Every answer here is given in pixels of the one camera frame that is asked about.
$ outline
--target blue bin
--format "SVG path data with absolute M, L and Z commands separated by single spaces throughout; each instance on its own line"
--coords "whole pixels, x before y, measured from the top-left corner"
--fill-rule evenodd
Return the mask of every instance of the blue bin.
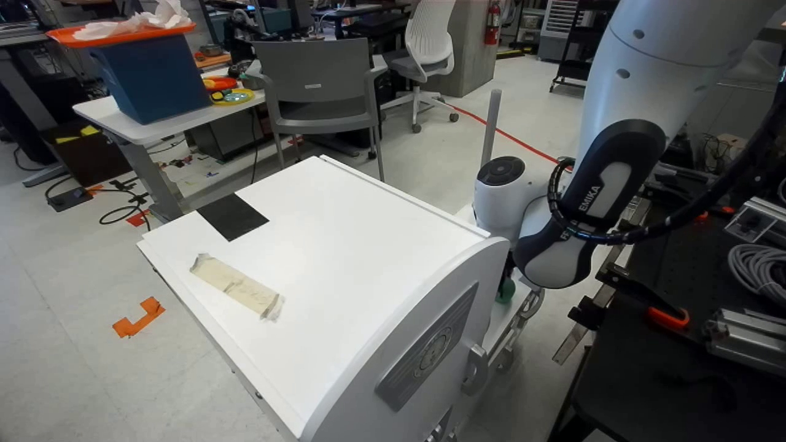
M 185 36 L 98 46 L 93 56 L 119 107 L 138 122 L 210 105 Z

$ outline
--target metal pole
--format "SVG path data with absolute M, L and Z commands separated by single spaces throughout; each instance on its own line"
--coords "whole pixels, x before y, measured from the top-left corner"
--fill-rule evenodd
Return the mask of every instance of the metal pole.
M 491 100 L 490 100 L 490 119 L 486 119 L 486 137 L 485 137 L 481 166 L 491 160 L 495 134 L 497 134 L 497 120 L 500 120 L 500 100 L 501 100 L 501 90 L 495 88 L 495 90 L 491 90 Z

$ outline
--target laboratory floor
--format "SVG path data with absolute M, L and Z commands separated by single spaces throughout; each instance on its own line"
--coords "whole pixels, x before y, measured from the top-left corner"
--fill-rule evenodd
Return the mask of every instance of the laboratory floor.
M 577 147 L 583 100 L 549 94 L 555 63 L 503 60 L 485 88 L 453 100 L 486 114 L 490 90 L 501 88 L 501 128 L 549 154 Z M 388 182 L 446 211 L 462 211 L 473 197 L 485 126 L 447 122 L 426 114 L 414 134 L 405 111 L 386 119 Z M 25 190 L 0 144 L 0 442 L 157 442 L 157 440 L 279 440 L 275 428 L 241 385 L 231 367 L 152 272 L 136 243 L 144 229 L 98 227 L 123 204 L 122 193 L 55 214 L 45 187 Z M 535 177 L 550 163 L 497 137 L 497 154 L 518 154 Z M 500 375 L 462 442 L 540 442 L 549 437 L 570 387 L 580 351 L 553 363 L 570 331 L 565 316 L 587 282 L 549 293 L 518 344 L 517 367 Z M 165 314 L 134 340 L 119 340 L 114 321 L 141 316 L 141 301 L 157 297 Z

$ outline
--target concrete floor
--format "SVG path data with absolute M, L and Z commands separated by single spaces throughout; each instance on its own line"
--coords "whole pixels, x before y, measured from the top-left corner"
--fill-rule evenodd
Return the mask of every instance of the concrete floor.
M 583 100 L 549 94 L 553 74 L 555 63 L 506 60 L 491 84 L 453 103 L 485 116 L 490 90 L 501 88 L 503 130 L 555 157 L 573 154 Z M 405 120 L 405 111 L 386 119 L 388 182 L 461 211 L 473 197 L 485 126 L 447 122 L 443 111 L 430 111 L 414 134 Z M 0 144 L 0 442 L 279 440 L 231 367 L 138 254 L 144 229 L 97 223 L 123 197 L 98 193 L 55 214 L 42 187 L 20 184 L 28 175 L 13 166 L 11 152 Z M 535 177 L 550 173 L 550 163 L 503 137 L 497 137 L 497 154 L 524 157 Z M 518 363 L 491 382 L 462 440 L 549 437 L 580 353 L 565 367 L 550 357 L 573 326 L 569 309 L 596 287 L 549 293 L 524 331 Z M 119 340 L 112 324 L 141 314 L 138 301 L 150 295 L 168 312 L 136 340 Z

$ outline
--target red cable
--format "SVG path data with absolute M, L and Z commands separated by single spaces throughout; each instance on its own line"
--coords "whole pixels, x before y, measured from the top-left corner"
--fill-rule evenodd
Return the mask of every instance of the red cable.
M 478 122 L 481 122 L 481 126 L 490 126 L 490 120 L 485 120 L 485 119 L 481 119 L 481 116 L 478 116 L 478 114 L 470 114 L 468 107 L 461 107 L 461 105 L 453 105 L 453 107 L 454 107 L 457 114 L 470 116 L 473 120 L 478 120 Z M 549 152 L 544 152 L 544 150 L 538 150 L 538 147 L 534 147 L 534 144 L 528 144 L 528 143 L 518 141 L 517 134 L 512 134 L 512 132 L 506 132 L 506 130 L 501 130 L 501 128 L 497 128 L 497 132 L 500 132 L 500 134 L 503 134 L 503 137 L 510 137 L 512 143 L 517 143 L 517 144 L 526 147 L 528 152 L 534 152 L 534 154 L 538 154 L 538 157 L 549 160 L 549 163 L 559 163 L 553 154 L 549 154 Z

